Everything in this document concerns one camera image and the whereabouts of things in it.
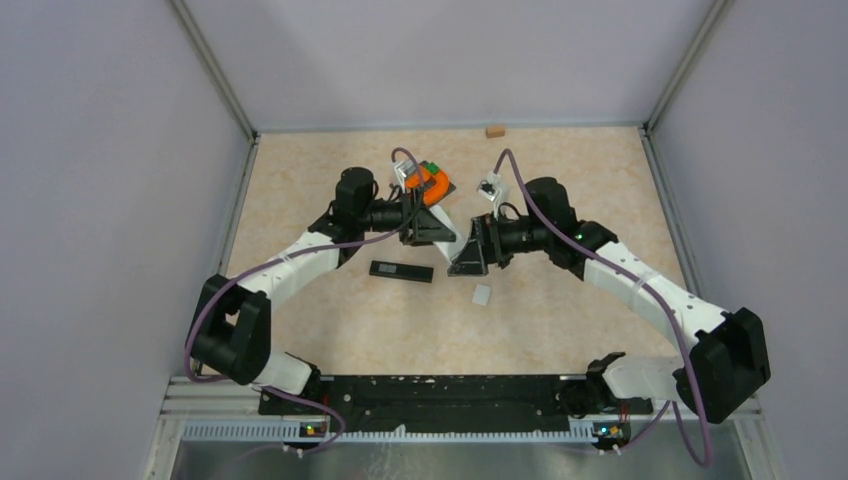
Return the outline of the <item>black remote control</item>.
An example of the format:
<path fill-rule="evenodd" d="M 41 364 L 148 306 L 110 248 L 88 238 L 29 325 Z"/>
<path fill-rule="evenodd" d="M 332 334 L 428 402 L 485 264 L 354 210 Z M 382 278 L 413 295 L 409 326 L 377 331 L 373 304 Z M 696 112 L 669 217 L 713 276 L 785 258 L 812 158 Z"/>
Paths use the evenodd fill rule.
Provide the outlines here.
<path fill-rule="evenodd" d="M 369 275 L 417 283 L 432 283 L 434 269 L 427 266 L 373 260 L 369 267 Z"/>

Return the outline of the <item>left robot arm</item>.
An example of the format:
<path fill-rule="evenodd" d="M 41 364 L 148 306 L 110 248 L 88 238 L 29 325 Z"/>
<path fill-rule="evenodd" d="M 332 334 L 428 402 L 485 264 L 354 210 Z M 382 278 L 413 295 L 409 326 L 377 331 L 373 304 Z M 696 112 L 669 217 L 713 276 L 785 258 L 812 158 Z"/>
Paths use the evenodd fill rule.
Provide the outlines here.
<path fill-rule="evenodd" d="M 297 413 L 319 404 L 314 368 L 271 347 L 272 313 L 319 276 L 343 266 L 366 244 L 392 235 L 409 246 L 436 245 L 446 257 L 459 235 L 437 203 L 451 190 L 449 177 L 430 162 L 395 166 L 396 182 L 387 199 L 378 196 L 366 168 L 344 170 L 328 209 L 286 250 L 233 279 L 220 274 L 202 287 L 186 341 L 187 363 L 214 370 L 213 379 L 282 390 Z"/>

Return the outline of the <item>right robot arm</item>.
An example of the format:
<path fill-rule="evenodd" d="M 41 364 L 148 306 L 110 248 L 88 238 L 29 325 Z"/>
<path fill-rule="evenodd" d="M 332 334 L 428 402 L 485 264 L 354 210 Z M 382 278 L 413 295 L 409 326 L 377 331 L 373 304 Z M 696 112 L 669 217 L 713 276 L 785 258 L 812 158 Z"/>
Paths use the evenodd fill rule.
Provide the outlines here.
<path fill-rule="evenodd" d="M 551 263 L 618 298 L 681 353 L 671 357 L 609 354 L 593 362 L 589 404 L 612 412 L 626 399 L 684 404 L 720 424 L 771 378 L 762 320 L 704 301 L 653 269 L 603 225 L 580 220 L 567 191 L 552 177 L 525 184 L 527 212 L 477 216 L 451 276 L 485 276 L 517 254 L 541 251 Z"/>

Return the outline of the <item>white remote control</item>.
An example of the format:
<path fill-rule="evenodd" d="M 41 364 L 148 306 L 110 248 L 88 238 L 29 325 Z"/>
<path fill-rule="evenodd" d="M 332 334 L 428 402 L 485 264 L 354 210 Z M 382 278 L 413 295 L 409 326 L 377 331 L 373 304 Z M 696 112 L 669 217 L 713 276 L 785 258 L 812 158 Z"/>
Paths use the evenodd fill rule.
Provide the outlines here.
<path fill-rule="evenodd" d="M 452 241 L 437 241 L 433 243 L 446 261 L 451 263 L 465 247 L 467 238 L 463 231 L 452 221 L 448 212 L 443 207 L 434 205 L 429 208 L 429 212 L 455 236 L 455 239 Z"/>

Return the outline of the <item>white battery cover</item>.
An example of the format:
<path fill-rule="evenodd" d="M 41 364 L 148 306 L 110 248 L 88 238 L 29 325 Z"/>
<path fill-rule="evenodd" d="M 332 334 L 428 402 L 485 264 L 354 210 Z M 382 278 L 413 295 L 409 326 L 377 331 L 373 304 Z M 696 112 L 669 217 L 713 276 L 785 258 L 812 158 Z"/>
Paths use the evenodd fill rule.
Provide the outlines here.
<path fill-rule="evenodd" d="M 488 285 L 477 284 L 472 294 L 472 303 L 479 306 L 487 306 L 492 295 L 492 288 Z"/>

